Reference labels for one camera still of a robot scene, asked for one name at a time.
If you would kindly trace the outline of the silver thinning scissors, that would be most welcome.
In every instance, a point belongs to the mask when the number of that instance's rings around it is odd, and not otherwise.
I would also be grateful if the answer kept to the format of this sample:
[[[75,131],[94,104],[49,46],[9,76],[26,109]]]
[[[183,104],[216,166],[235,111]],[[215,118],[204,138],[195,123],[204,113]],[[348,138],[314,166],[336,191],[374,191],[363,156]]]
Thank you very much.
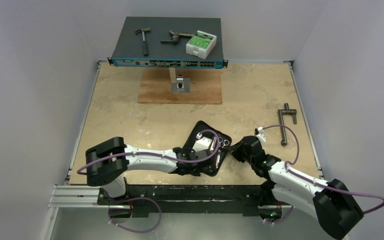
[[[224,139],[223,137],[219,137],[219,148],[228,147],[230,145],[230,141],[228,139]]]

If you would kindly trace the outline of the black zippered tool case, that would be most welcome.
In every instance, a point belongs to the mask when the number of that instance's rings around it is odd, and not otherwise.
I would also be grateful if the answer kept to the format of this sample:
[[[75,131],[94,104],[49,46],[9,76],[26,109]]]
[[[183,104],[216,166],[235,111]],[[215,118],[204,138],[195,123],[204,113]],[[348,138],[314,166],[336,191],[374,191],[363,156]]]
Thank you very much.
[[[206,161],[207,159],[212,158],[212,165],[211,165],[212,173],[210,173],[210,174],[202,173],[202,174],[210,176],[210,177],[214,177],[219,172],[223,161],[225,160],[225,158],[228,155],[228,151],[229,151],[229,149],[231,147],[232,138],[230,136],[228,136],[228,135],[226,135],[226,134],[216,130],[215,128],[211,127],[210,125],[208,125],[204,121],[199,120],[195,124],[195,126],[193,127],[193,129],[192,129],[189,137],[187,138],[185,144],[183,145],[182,149],[186,149],[186,148],[191,148],[192,149],[192,147],[193,147],[193,145],[194,145],[194,143],[196,141],[196,136],[197,136],[198,133],[201,133],[204,137],[207,137],[207,138],[212,138],[212,139],[215,138],[215,140],[218,140],[219,137],[222,137],[222,138],[227,139],[227,140],[230,141],[229,146],[226,146],[224,148],[219,148],[220,155],[219,155],[218,168],[215,168],[215,152],[212,150],[213,146],[210,149],[212,154],[210,154],[208,157],[203,158],[201,160],[193,160],[193,161],[191,161],[192,163],[199,163],[199,162],[203,162],[203,161]]]

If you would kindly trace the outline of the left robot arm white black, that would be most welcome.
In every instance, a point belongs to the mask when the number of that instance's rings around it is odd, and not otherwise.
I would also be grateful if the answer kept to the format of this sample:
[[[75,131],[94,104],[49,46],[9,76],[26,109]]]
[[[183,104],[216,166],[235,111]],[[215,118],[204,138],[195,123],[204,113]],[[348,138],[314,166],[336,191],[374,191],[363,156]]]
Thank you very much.
[[[191,148],[151,150],[128,145],[122,137],[102,142],[85,153],[86,164],[76,172],[90,187],[101,187],[118,205],[129,199],[127,171],[157,171],[176,175],[200,175],[200,163],[211,162],[219,150],[217,138],[199,135]]]

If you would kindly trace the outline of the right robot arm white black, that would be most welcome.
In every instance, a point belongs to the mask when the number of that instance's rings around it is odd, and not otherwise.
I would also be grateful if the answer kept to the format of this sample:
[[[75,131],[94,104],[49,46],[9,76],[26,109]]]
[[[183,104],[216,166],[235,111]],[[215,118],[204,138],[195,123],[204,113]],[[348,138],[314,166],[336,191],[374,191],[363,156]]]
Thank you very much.
[[[314,178],[286,166],[280,158],[267,154],[256,136],[243,137],[231,147],[230,154],[265,179],[260,186],[261,205],[275,201],[290,204],[315,218],[336,240],[343,239],[364,217],[342,181]]]

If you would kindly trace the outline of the silver scissors in case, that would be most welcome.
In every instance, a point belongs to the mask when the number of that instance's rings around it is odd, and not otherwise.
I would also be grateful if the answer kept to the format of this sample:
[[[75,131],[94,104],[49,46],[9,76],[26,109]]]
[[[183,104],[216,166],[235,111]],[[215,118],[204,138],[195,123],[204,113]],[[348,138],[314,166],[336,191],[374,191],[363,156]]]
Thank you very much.
[[[223,141],[223,139],[220,136],[218,137],[218,140],[216,140],[216,138],[213,139],[212,150],[215,152],[214,165],[215,165],[216,169],[218,168],[218,165],[219,165],[219,158],[220,158],[219,148],[221,146],[222,141]]]

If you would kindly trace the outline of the wooden board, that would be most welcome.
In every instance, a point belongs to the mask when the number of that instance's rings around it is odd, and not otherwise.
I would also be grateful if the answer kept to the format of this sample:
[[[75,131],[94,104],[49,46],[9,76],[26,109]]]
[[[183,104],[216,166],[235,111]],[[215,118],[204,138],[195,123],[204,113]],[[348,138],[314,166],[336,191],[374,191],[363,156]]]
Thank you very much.
[[[171,73],[183,77],[184,92],[178,92]],[[141,104],[221,104],[221,71],[190,68],[145,68],[138,100]]]

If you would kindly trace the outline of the white green plastic box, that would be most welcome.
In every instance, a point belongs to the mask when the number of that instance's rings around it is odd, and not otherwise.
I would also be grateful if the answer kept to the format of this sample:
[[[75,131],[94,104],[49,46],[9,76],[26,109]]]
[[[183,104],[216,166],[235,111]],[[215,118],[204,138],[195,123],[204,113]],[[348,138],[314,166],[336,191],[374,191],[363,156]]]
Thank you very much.
[[[217,36],[197,30],[185,45],[187,54],[206,59],[217,43]]]

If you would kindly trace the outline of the claw hammer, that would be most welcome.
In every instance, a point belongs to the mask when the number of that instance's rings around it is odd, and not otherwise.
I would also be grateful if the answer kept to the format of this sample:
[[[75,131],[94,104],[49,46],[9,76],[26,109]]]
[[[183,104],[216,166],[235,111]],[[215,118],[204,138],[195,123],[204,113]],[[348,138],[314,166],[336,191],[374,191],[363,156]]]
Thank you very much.
[[[146,33],[150,33],[150,32],[151,32],[151,29],[149,27],[141,28],[134,32],[135,35],[141,34],[142,36],[142,54],[146,57],[149,55],[149,47],[146,40]]]

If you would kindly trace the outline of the rusty metal clamp tool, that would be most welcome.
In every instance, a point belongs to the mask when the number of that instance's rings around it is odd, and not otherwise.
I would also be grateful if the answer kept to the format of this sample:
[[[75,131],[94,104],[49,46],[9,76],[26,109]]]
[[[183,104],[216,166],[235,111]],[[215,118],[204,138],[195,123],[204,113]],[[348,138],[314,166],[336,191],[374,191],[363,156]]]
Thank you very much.
[[[171,40],[161,40],[160,43],[177,45],[181,38],[191,39],[194,36],[193,33],[177,32],[174,30],[169,30],[169,35],[171,37]]]

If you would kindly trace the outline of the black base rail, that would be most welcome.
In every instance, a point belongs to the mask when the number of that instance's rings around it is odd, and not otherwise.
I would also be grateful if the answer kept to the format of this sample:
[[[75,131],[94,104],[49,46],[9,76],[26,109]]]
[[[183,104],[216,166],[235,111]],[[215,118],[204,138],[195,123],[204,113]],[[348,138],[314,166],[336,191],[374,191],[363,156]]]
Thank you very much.
[[[124,207],[134,218],[157,213],[241,214],[273,221],[287,212],[288,204],[266,191],[266,185],[149,185],[129,184],[124,197],[110,198],[100,188],[97,204],[115,209]]]

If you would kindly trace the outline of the metal stand bracket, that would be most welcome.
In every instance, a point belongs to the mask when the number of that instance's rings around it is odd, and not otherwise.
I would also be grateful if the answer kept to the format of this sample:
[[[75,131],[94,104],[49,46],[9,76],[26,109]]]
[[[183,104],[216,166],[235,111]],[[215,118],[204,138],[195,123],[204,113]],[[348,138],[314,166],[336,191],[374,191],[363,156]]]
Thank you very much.
[[[169,76],[171,81],[171,92],[173,94],[190,93],[190,78],[186,78],[181,74],[177,75],[174,67],[169,68]]]

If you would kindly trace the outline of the network switch rack unit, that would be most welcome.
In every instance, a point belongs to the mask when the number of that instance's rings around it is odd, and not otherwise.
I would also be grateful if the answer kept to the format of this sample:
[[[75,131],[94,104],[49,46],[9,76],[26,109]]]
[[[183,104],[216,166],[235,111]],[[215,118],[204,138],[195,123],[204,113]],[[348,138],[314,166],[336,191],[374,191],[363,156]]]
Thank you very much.
[[[186,51],[197,31],[216,37],[205,59]],[[107,60],[114,67],[224,69],[222,41],[220,18],[128,16]]]

